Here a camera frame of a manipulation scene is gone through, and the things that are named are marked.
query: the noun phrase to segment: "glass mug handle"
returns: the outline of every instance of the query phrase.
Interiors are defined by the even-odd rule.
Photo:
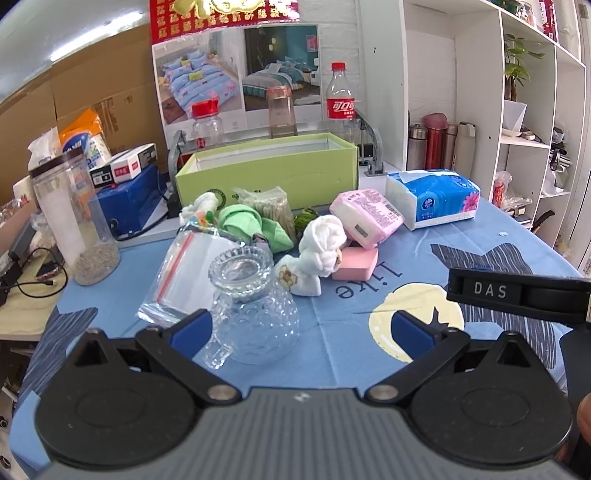
[[[215,337],[215,334],[213,334],[197,357],[212,370],[220,368],[226,361],[226,358],[232,354],[232,349],[219,343]]]

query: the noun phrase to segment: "white plant pot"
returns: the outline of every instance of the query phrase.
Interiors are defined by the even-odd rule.
[[[505,100],[503,107],[503,128],[520,132],[526,107],[527,105],[524,103]]]

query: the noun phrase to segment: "barcode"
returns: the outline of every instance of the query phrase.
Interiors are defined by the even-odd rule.
[[[357,230],[359,233],[361,233],[361,236],[363,238],[367,238],[368,234],[365,230],[363,230],[359,225],[355,225],[355,230]]]
[[[385,205],[386,205],[386,208],[388,210],[390,210],[390,212],[398,213],[398,211],[396,210],[396,208],[394,208],[394,206],[390,202],[386,203]]]

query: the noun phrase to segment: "bedding picture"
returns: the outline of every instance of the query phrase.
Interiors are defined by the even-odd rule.
[[[237,56],[221,32],[195,35],[155,57],[158,100],[166,125],[192,119],[194,103],[218,99],[219,112],[242,110]]]
[[[318,51],[309,51],[314,25],[247,28],[246,76],[242,93],[246,111],[267,108],[267,89],[289,86],[294,106],[320,105]]]

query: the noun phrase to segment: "yellow pillow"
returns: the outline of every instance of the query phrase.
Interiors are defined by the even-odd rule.
[[[202,78],[203,78],[203,73],[201,73],[201,72],[189,73],[189,82],[192,82],[193,80],[201,80]]]

